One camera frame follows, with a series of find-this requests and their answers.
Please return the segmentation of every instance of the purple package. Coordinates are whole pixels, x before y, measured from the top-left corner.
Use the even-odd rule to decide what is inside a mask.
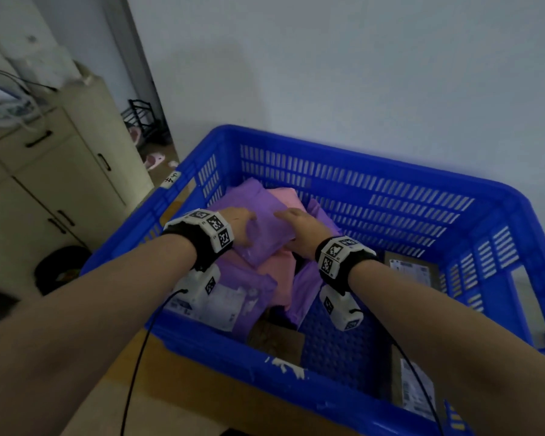
[[[210,293],[202,322],[245,342],[254,323],[269,305],[276,281],[268,274],[261,276],[226,260],[219,259],[216,264],[220,268],[220,280]]]
[[[323,211],[323,208],[321,208],[321,205],[319,205],[319,202],[315,199],[309,201],[307,212],[327,226],[333,235],[341,234],[341,230]],[[297,328],[301,326],[301,323],[305,319],[305,315],[309,312],[322,284],[323,280],[319,275],[319,268],[315,262],[308,262],[305,264],[303,269],[295,276],[295,279],[293,280],[291,306],[286,310],[285,315],[290,322],[297,326]]]
[[[295,238],[291,225],[274,216],[274,212],[285,210],[286,205],[266,191],[256,179],[249,178],[238,187],[230,188],[208,209],[219,211],[229,206],[248,208],[256,213],[257,219],[249,221],[246,227],[253,245],[249,248],[234,245],[240,257],[255,268]]]

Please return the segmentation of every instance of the black wrist strap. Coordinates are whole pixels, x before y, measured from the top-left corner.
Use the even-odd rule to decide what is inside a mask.
[[[326,253],[323,253],[322,250],[325,249],[330,242],[335,243],[330,246]],[[349,237],[338,235],[322,241],[315,250],[315,261],[319,264],[319,274],[321,275],[321,278],[327,285],[331,286],[341,295],[345,295],[346,292],[351,292],[351,288],[349,287],[349,272],[356,264],[365,260],[379,261],[377,255],[371,249],[364,247],[364,249],[349,252],[341,263],[338,264],[338,271],[336,275],[334,275],[334,278],[331,277],[329,273],[332,265],[334,269],[334,263],[332,262],[339,260],[338,249],[351,247],[353,245],[360,246],[360,243]],[[337,250],[335,256],[331,254],[331,248]]]
[[[178,234],[188,239],[196,249],[196,262],[192,269],[200,272],[205,272],[219,256],[233,247],[233,242],[230,242],[220,252],[214,252],[208,234],[199,225],[190,225],[186,222],[170,225],[161,234]]]

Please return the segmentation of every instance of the wristband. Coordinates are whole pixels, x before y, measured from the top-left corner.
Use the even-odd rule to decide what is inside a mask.
[[[192,269],[205,272],[216,259],[232,249],[233,230],[218,212],[197,209],[171,220],[164,226],[164,234],[178,234],[188,239],[196,249]]]
[[[341,295],[351,292],[349,272],[364,260],[379,261],[375,251],[346,235],[322,241],[315,251],[321,278]]]

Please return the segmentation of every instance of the black cable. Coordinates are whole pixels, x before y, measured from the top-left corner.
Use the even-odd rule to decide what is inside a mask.
[[[139,351],[139,356],[137,357],[137,362],[135,363],[135,369],[133,370],[133,376],[131,377],[131,385],[129,386],[129,393],[127,394],[127,402],[125,403],[125,409],[123,410],[123,420],[121,421],[121,432],[120,432],[121,436],[123,436],[123,434],[125,433],[125,423],[127,422],[127,411],[129,410],[129,404],[131,402],[131,393],[133,393],[133,387],[135,385],[135,378],[137,376],[139,363],[141,362],[141,357],[144,354],[145,345],[147,344],[149,333],[152,331],[153,324],[155,324],[157,317],[160,315],[163,308],[166,307],[167,303],[169,303],[170,300],[174,298],[174,295],[178,293],[187,293],[187,292],[188,292],[187,289],[181,289],[179,291],[175,291],[174,293],[170,294],[169,297],[166,298],[166,301],[164,301],[163,304],[159,308],[157,308],[157,310],[152,316],[152,321],[149,323],[149,328],[147,329],[147,333],[145,334],[144,343],[141,345],[141,350]]]
[[[438,414],[436,413],[436,409],[434,408],[434,404],[432,404],[432,401],[430,400],[430,396],[428,395],[428,392],[426,391],[426,388],[422,384],[422,380],[418,376],[418,373],[415,371],[414,366],[406,356],[406,353],[402,350],[401,346],[398,344],[398,342],[395,340],[395,338],[386,330],[386,333],[389,335],[389,337],[392,340],[393,345],[395,345],[398,350],[400,351],[401,355],[404,357],[408,365],[410,366],[412,373],[414,374],[416,380],[418,381],[418,384],[420,384],[420,388],[422,389],[422,393],[424,393],[424,396],[426,397],[426,401],[428,401],[428,405],[430,406],[430,411],[434,415],[434,419],[436,419],[436,424],[438,425],[438,430],[440,430],[440,434],[444,436],[444,431],[442,430],[442,424],[440,422],[440,419],[438,418]]]
[[[4,71],[4,70],[0,70],[0,75],[2,75],[2,76],[4,76],[4,77],[8,77],[8,78],[10,78],[11,80],[13,80],[14,82],[16,82],[16,84],[18,84],[18,86],[21,87],[22,90],[24,90],[26,94],[29,94],[29,93],[27,93],[26,89],[24,89],[24,88],[20,85],[20,83],[17,82],[16,80],[21,80],[21,81],[27,82],[28,84],[39,85],[39,86],[41,86],[41,87],[48,88],[48,89],[52,90],[53,92],[58,92],[58,88],[56,88],[56,87],[51,87],[50,85],[40,84],[39,82],[34,82],[34,81],[25,80],[24,78],[21,78],[21,77],[19,77],[19,76],[13,75],[12,73],[9,73],[9,72]]]

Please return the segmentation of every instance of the yellow wooden surface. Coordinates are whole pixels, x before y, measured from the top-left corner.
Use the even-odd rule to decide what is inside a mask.
[[[105,379],[129,384],[145,331],[109,368]],[[193,411],[254,436],[356,435],[351,429],[168,351],[151,336],[135,392]]]

